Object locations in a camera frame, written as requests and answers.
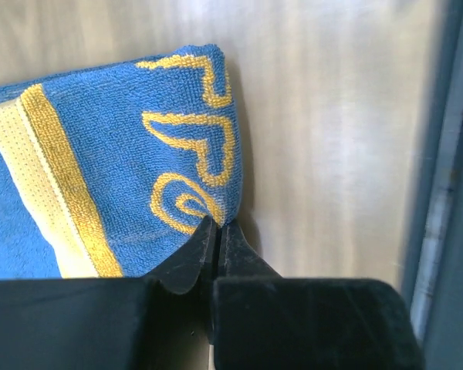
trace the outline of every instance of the terry cloth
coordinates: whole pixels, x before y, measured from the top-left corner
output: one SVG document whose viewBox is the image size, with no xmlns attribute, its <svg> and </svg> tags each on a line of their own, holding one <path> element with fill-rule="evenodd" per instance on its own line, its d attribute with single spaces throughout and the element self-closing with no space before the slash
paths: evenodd
<svg viewBox="0 0 463 370">
<path fill-rule="evenodd" d="M 242 191 L 215 45 L 0 88 L 0 279 L 141 276 Z"/>
</svg>

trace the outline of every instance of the wood grain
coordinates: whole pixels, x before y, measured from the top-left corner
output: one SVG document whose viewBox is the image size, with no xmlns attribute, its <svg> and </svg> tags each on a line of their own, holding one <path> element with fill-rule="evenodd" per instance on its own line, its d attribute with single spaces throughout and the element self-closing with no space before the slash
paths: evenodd
<svg viewBox="0 0 463 370">
<path fill-rule="evenodd" d="M 396 285 L 441 3 L 1 0 L 0 85 L 217 43 L 249 240 L 284 275 Z"/>
</svg>

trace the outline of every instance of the yellow stripe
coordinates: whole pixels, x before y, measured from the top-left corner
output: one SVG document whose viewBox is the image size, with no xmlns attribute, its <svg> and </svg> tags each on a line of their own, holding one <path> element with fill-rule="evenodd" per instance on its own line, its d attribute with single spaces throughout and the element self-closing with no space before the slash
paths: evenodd
<svg viewBox="0 0 463 370">
<path fill-rule="evenodd" d="M 177 197 L 177 201 L 175 202 L 175 205 L 177 206 L 177 208 L 179 210 L 181 210 L 182 212 L 186 213 L 186 214 L 191 214 L 193 216 L 197 216 L 197 217 L 200 217 L 200 218 L 204 218 L 204 216 L 206 215 L 205 212 L 202 212 L 201 210 L 195 210 L 194 208 L 190 208 L 186 203 L 189 201 L 189 200 L 193 200 L 195 203 L 199 204 L 201 207 L 205 208 L 206 206 L 201 202 L 201 200 L 199 198 L 197 198 L 195 195 L 192 195 L 192 194 L 180 194 L 178 197 Z"/>
<path fill-rule="evenodd" d="M 232 88 L 230 87 L 230 78 L 225 70 L 225 95 L 220 96 L 215 92 L 215 71 L 211 60 L 205 56 L 195 55 L 173 55 L 162 58 L 155 62 L 142 61 L 137 62 L 136 67 L 155 69 L 161 68 L 203 68 L 202 85 L 204 92 L 202 99 L 213 108 L 222 108 L 232 102 Z"/>
<path fill-rule="evenodd" d="M 122 276 L 69 140 L 41 84 L 29 87 L 20 101 L 94 267 L 101 277 Z"/>
<path fill-rule="evenodd" d="M 37 140 L 23 123 L 22 105 L 16 100 L 0 104 L 0 153 L 22 202 L 55 251 L 60 274 L 64 278 L 97 277 L 64 204 L 59 202 Z"/>
<path fill-rule="evenodd" d="M 184 150 L 193 150 L 198 155 L 196 163 L 199 177 L 210 187 L 223 187 L 230 180 L 233 170 L 235 156 L 235 137 L 233 136 L 232 122 L 223 116 L 212 116 L 206 114 L 173 114 L 173 113 L 142 113 L 143 124 L 146 130 L 155 135 L 163 143 Z M 223 171 L 218 175 L 209 173 L 208 163 L 208 139 L 183 139 L 171 137 L 160 133 L 151 122 L 158 122 L 163 125 L 197 125 L 197 126 L 220 126 L 223 129 L 225 142 L 223 143 Z"/>
<path fill-rule="evenodd" d="M 187 177 L 180 175 L 179 173 L 163 173 L 157 178 L 156 182 L 154 183 L 153 193 L 151 194 L 150 208 L 156 216 L 162 219 L 162 221 L 165 222 L 166 224 L 173 227 L 175 230 L 178 230 L 185 234 L 193 234 L 195 231 L 195 228 L 197 227 L 197 225 L 191 226 L 191 225 L 183 224 L 180 221 L 175 220 L 166 212 L 166 210 L 164 210 L 163 208 L 164 188 L 172 181 L 182 181 L 186 183 L 187 186 L 190 187 L 193 191 L 199 194 L 199 196 L 206 204 L 206 207 L 208 208 L 209 212 L 211 213 L 215 221 L 219 225 L 221 226 L 223 225 L 223 222 L 225 219 L 223 210 L 216 204 L 215 200 L 208 193 L 202 190 L 201 187 L 197 183 L 188 179 Z M 195 195 L 184 193 L 177 198 L 177 202 L 176 202 L 177 207 L 182 212 L 185 212 L 187 214 L 193 214 L 195 216 L 203 217 L 204 213 L 201 213 L 198 210 L 192 210 L 188 207 L 182 207 L 184 206 L 184 202 L 190 199 L 195 200 L 200 205 L 204 205 L 201 202 L 201 200 L 197 198 Z"/>
</svg>

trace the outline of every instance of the yellow swirl design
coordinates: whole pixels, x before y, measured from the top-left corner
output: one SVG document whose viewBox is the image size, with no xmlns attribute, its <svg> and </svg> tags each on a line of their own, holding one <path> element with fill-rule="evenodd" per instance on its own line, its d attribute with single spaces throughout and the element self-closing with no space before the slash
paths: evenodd
<svg viewBox="0 0 463 370">
<path fill-rule="evenodd" d="M 225 70 L 225 95 L 220 96 L 215 92 L 215 72 L 211 60 L 205 55 L 173 55 L 155 62 L 137 62 L 136 67 L 148 69 L 155 69 L 158 67 L 203 68 L 204 75 L 202 77 L 202 85 L 204 87 L 204 93 L 202 94 L 202 99 L 212 108 L 222 108 L 232 102 L 232 88 L 230 87 L 228 72 Z"/>
<path fill-rule="evenodd" d="M 233 135 L 232 122 L 223 116 L 212 116 L 206 114 L 173 114 L 173 113 L 152 113 L 143 112 L 143 123 L 146 130 L 155 135 L 159 140 L 172 146 L 173 148 L 193 150 L 198 155 L 196 168 L 199 177 L 210 187 L 223 187 L 226 185 L 233 169 L 235 156 L 234 146 L 235 137 Z M 218 175 L 209 173 L 208 163 L 208 140 L 207 139 L 180 139 L 171 137 L 157 131 L 151 122 L 158 122 L 164 125 L 201 125 L 201 126 L 220 126 L 223 129 L 225 142 L 223 143 L 223 171 Z"/>
<path fill-rule="evenodd" d="M 203 217 L 205 214 L 199 210 L 192 210 L 186 206 L 186 202 L 189 200 L 194 200 L 202 206 L 206 206 L 211 213 L 212 217 L 219 225 L 223 225 L 225 215 L 223 210 L 216 204 L 215 200 L 194 181 L 184 177 L 178 173 L 163 173 L 160 175 L 153 186 L 153 193 L 151 194 L 150 208 L 153 213 L 159 217 L 163 222 L 173 227 L 175 230 L 178 230 L 185 234 L 193 234 L 196 226 L 191 226 L 183 224 L 178 220 L 172 218 L 166 210 L 163 209 L 163 194 L 164 188 L 171 181 L 181 181 L 190 187 L 195 193 L 199 195 L 198 198 L 195 195 L 184 193 L 177 198 L 176 205 L 179 210 L 186 214 L 191 214 L 194 216 Z"/>
</svg>

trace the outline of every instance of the towel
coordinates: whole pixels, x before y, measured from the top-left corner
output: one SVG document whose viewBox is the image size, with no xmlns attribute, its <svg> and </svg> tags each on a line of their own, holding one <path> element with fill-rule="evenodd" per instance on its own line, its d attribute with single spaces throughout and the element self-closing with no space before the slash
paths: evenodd
<svg viewBox="0 0 463 370">
<path fill-rule="evenodd" d="M 209 214 L 242 158 L 215 45 L 0 88 L 0 279 L 141 276 Z"/>
</svg>

